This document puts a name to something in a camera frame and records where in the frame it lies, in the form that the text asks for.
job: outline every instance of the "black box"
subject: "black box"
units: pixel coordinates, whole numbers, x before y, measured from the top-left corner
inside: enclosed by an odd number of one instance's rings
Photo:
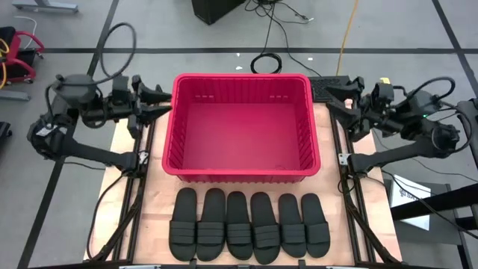
[[[246,0],[192,0],[194,14],[211,25]]]

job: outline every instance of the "wooden board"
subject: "wooden board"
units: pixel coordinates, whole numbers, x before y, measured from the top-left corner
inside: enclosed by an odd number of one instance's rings
[[[226,195],[232,191],[242,191],[246,198],[259,191],[269,194],[273,202],[273,210],[278,220],[277,201],[282,194],[294,194],[298,201],[302,195],[316,193],[322,203],[326,219],[329,222],[331,246],[329,252],[320,259],[314,259],[307,255],[304,257],[307,265],[353,265],[352,248],[350,246],[349,229],[347,226],[346,209],[344,199],[338,192],[339,181],[338,165],[335,157],[335,147],[329,119],[329,112],[323,104],[314,104],[314,116],[317,127],[317,136],[322,167],[317,175],[308,177],[295,184],[261,184],[261,183],[186,183],[175,176],[167,175],[161,166],[164,141],[167,129],[167,115],[160,118],[156,123],[155,138],[152,147],[151,163],[149,165],[146,193],[143,200],[140,228],[138,232],[137,248],[134,263],[139,264],[187,264],[174,259],[168,246],[169,221],[172,217],[176,194],[181,188],[193,188],[198,197],[198,220],[200,220],[204,203],[205,192],[210,188],[221,188]],[[120,122],[115,131],[111,150],[115,152],[130,151],[134,141],[130,138],[125,122]],[[371,154],[375,152],[373,138],[370,135],[354,145],[356,152]],[[109,186],[120,173],[109,168],[105,172],[102,190]],[[378,168],[373,169],[369,176],[382,180]],[[122,205],[125,182],[119,183],[108,193],[98,210],[96,228],[91,240],[91,251],[97,253],[116,229],[120,209]],[[391,219],[390,208],[384,187],[373,180],[362,179],[362,188],[368,220],[371,229],[377,237],[397,259],[401,259],[394,224]],[[363,236],[358,228],[358,237],[361,242],[362,260],[366,260]],[[129,231],[125,233],[124,242],[129,240]],[[122,257],[125,257],[125,247],[122,249]],[[212,262],[198,264],[210,265],[237,265],[258,264],[254,257],[249,261],[239,261],[232,257],[224,248],[223,253]],[[283,251],[271,265],[297,265],[297,259],[292,258]]]

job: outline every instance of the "gray floor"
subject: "gray floor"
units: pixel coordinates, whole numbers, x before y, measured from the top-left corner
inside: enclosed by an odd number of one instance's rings
[[[102,26],[113,0],[68,1],[79,4],[80,13],[53,13],[18,11],[10,1],[0,2],[0,25],[13,25],[19,30],[30,31],[32,22],[15,19],[29,16],[38,21],[37,36],[47,48],[95,48]],[[309,25],[285,25],[291,46],[303,48],[338,48],[347,26],[353,0],[285,0],[299,12],[314,17]],[[440,0],[462,48],[478,48],[478,22],[475,11],[478,2]],[[288,10],[278,6],[276,14],[283,20],[295,19]],[[268,21],[254,13],[246,13],[239,7],[216,24],[207,26],[193,14],[189,1],[181,0],[120,0],[113,24],[130,22],[138,33],[140,48],[249,48],[262,47]],[[130,34],[121,30],[113,34],[107,47],[130,46]],[[270,47],[285,47],[280,29],[273,25]],[[430,0],[360,1],[352,31],[348,40],[350,48],[392,49],[452,49],[452,44]],[[249,62],[256,53],[235,52],[222,54],[138,54],[126,75],[141,74],[147,85],[160,84],[170,92],[174,78],[184,72],[249,72]],[[337,54],[295,54],[300,61],[323,75],[332,75]],[[107,69],[116,70],[126,55],[105,56]],[[287,55],[283,72],[299,72],[311,75],[294,63]],[[478,55],[466,55],[471,67],[478,69]],[[37,80],[32,85],[16,84],[8,90],[31,94],[30,102],[0,100],[0,121],[12,123],[14,136],[6,143],[0,156],[0,261],[3,268],[18,264],[28,233],[37,213],[43,192],[53,168],[51,161],[44,161],[31,148],[25,136],[29,125],[39,114],[46,112],[43,89],[51,83],[55,74],[83,73],[88,69],[91,54],[47,54],[44,61],[36,62]],[[263,60],[258,63],[262,72],[272,71],[274,63]],[[418,86],[428,78],[449,75],[455,78],[457,89],[448,99],[450,102],[475,96],[454,54],[447,55],[397,55],[397,54],[346,54],[342,74],[365,77],[371,89],[381,77],[389,77],[392,83],[407,88]],[[95,78],[103,76],[97,68]],[[111,84],[102,89],[107,93]],[[429,90],[444,92],[446,84],[437,84]],[[456,120],[449,123],[459,125]],[[111,144],[114,124],[100,130],[90,130],[80,124],[75,137],[83,142],[107,149]],[[402,145],[400,139],[382,139],[386,146]],[[377,144],[379,150],[384,148]],[[478,172],[469,150],[457,153],[446,161],[419,158],[432,169],[464,173],[478,179]],[[469,185],[461,177],[442,176],[423,169],[413,161],[390,164],[386,170],[406,178],[422,182],[450,183],[453,188]],[[93,207],[99,194],[102,172],[82,167],[65,166],[52,200],[45,224],[37,242],[30,266],[59,265],[80,262],[84,255],[87,232]],[[478,243],[469,239],[470,251],[476,253]],[[403,258],[413,265],[460,268],[456,248],[447,245],[400,242]]]

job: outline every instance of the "black keyboard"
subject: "black keyboard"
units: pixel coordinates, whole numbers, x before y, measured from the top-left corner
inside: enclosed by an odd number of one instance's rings
[[[318,103],[332,100],[332,97],[326,91],[326,87],[347,85],[350,82],[348,75],[309,77],[309,79],[312,86],[312,99]]]

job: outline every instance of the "robotic arm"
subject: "robotic arm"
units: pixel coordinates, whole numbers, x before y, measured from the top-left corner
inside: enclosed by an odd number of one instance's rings
[[[432,95],[423,87],[434,81],[447,80],[452,87],[443,96]],[[441,101],[450,95],[455,87],[451,78],[434,78],[427,81],[410,93],[405,88],[393,86],[387,83],[377,83],[372,93],[362,96],[364,89],[363,78],[357,78],[343,87],[328,87],[326,90],[333,96],[332,102],[327,104],[330,113],[333,113],[337,121],[348,132],[350,140],[356,142],[368,135],[371,128],[382,130],[383,136],[399,134],[402,139],[414,141],[414,143],[377,152],[372,155],[350,154],[342,155],[341,163],[348,166],[353,175],[366,176],[373,167],[382,167],[395,161],[417,156],[427,158],[446,158],[454,152],[464,149],[470,140],[459,149],[459,131],[452,125],[428,120],[427,117],[440,111],[444,106],[457,110],[464,115],[460,108]],[[396,105],[394,90],[402,90],[406,99]],[[351,99],[352,108],[346,108],[344,101]]]
[[[88,75],[70,75],[66,78],[57,75],[56,82],[46,89],[49,111],[30,126],[27,139],[47,159],[57,161],[62,157],[74,156],[114,165],[123,172],[135,170],[140,158],[137,153],[119,154],[84,145],[67,136],[66,130],[78,116],[87,127],[93,129],[103,126],[108,120],[117,123],[120,119],[128,119],[130,135],[138,138],[140,124],[148,126],[171,110],[169,105],[151,105],[170,101],[171,95],[163,93],[159,85],[156,85],[155,90],[149,89],[138,75],[132,78],[133,91],[128,89],[128,77],[115,77],[113,90],[106,97],[96,85],[88,85],[92,81]],[[57,94],[52,104],[49,104],[48,99],[50,88]]]

